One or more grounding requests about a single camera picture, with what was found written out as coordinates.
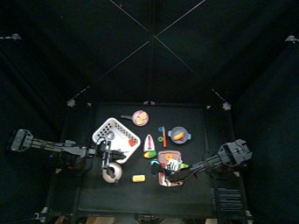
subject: kitchen utensil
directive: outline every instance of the kitchen utensil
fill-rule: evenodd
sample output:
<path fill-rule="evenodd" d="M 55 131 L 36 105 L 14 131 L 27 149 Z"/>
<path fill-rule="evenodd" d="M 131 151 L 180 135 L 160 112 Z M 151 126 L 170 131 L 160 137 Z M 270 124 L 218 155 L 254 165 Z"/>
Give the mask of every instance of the kitchen utensil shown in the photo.
<path fill-rule="evenodd" d="M 174 137 L 183 133 L 182 139 L 175 140 Z M 188 133 L 187 129 L 184 127 L 175 127 L 172 130 L 168 131 L 168 137 L 172 139 L 172 141 L 176 144 L 184 144 L 187 140 L 192 139 L 192 135 Z"/>
<path fill-rule="evenodd" d="M 138 110 L 134 115 L 122 115 L 120 117 L 132 120 L 136 126 L 144 126 L 148 122 L 148 114 L 143 110 Z"/>

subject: black enclosure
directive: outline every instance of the black enclosure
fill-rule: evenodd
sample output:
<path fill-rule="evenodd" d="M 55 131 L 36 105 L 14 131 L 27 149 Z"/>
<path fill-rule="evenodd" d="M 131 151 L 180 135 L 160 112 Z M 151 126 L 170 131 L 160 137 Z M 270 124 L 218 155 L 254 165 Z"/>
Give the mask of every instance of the black enclosure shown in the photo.
<path fill-rule="evenodd" d="M 298 11 L 295 0 L 2 1 L 0 223 L 39 223 L 35 213 L 46 205 L 58 212 L 52 217 L 74 211 L 79 217 L 220 215 L 211 191 L 230 186 L 207 173 L 182 189 L 186 211 L 178 210 L 170 192 L 172 213 L 154 208 L 158 198 L 147 198 L 148 206 L 138 210 L 131 195 L 116 199 L 118 206 L 102 206 L 92 193 L 107 199 L 110 186 L 103 179 L 94 181 L 95 170 L 70 179 L 54 174 L 58 158 L 48 152 L 6 150 L 19 129 L 48 141 L 91 144 L 110 117 L 139 109 L 154 117 L 147 129 L 122 123 L 143 141 L 148 131 L 158 135 L 162 123 L 168 129 L 188 126 L 190 163 L 244 139 L 254 156 L 240 179 L 230 182 L 240 190 L 242 209 L 257 223 L 298 223 Z M 136 163 L 124 164 L 127 178 L 135 165 L 146 165 L 142 150 L 132 156 Z M 135 185 L 136 197 L 143 191 L 162 193 L 151 181 L 144 188 Z M 114 187 L 122 185 L 127 193 L 126 181 Z"/>

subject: black fabric wall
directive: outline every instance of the black fabric wall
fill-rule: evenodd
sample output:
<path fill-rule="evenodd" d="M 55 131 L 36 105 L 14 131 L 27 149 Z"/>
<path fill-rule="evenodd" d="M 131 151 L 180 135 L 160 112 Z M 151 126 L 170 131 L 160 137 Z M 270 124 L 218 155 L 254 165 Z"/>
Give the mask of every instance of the black fabric wall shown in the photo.
<path fill-rule="evenodd" d="M 290 44 L 240 96 L 236 135 L 254 151 L 246 176 L 251 212 L 261 222 L 299 221 L 299 45 Z"/>
<path fill-rule="evenodd" d="M 52 160 L 35 150 L 10 153 L 6 143 L 19 129 L 59 141 L 67 104 L 24 45 L 14 41 L 0 43 L 0 83 L 0 223 L 34 223 L 27 220 L 44 206 Z"/>

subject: black table surface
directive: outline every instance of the black table surface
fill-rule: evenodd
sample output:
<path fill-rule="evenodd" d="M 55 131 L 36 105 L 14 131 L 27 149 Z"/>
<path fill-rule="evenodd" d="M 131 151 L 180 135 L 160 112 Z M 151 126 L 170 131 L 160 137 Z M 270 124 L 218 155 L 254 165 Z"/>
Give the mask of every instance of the black table surface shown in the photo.
<path fill-rule="evenodd" d="M 143 127 L 135 126 L 131 120 L 120 118 L 122 115 L 132 115 L 139 109 L 150 115 L 148 124 Z M 146 136 L 151 134 L 158 152 L 179 151 L 186 164 L 200 162 L 207 154 L 218 151 L 220 145 L 231 141 L 231 126 L 224 110 L 206 107 L 102 104 L 94 106 L 91 113 L 87 111 L 86 107 L 70 110 L 63 138 L 80 144 L 91 143 L 92 133 L 104 121 L 114 117 L 139 136 L 142 144 L 131 158 L 122 164 L 123 176 L 116 184 L 104 181 L 102 160 L 95 158 L 92 168 L 79 184 L 78 199 L 75 199 L 78 213 L 212 217 L 215 213 L 211 176 L 200 172 L 198 178 L 188 178 L 183 186 L 159 185 L 158 177 L 150 172 L 151 159 L 144 158 L 144 141 Z M 191 140 L 184 144 L 176 144 L 167 137 L 167 148 L 164 148 L 163 143 L 158 141 L 162 126 L 166 128 L 166 133 L 176 126 L 184 127 L 191 133 Z M 134 175 L 146 175 L 146 182 L 134 183 Z"/>

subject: red object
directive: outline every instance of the red object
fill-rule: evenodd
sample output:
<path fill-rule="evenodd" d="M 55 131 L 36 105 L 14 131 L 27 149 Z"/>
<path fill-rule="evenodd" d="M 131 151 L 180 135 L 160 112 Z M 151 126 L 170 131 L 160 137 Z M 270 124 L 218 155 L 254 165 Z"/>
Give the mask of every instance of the red object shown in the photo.
<path fill-rule="evenodd" d="M 132 139 L 130 139 L 128 144 L 130 144 L 131 147 L 134 147 L 136 145 L 136 142 Z"/>
<path fill-rule="evenodd" d="M 163 147 L 167 147 L 167 142 L 166 142 L 166 134 L 164 134 L 164 127 L 163 127 Z"/>

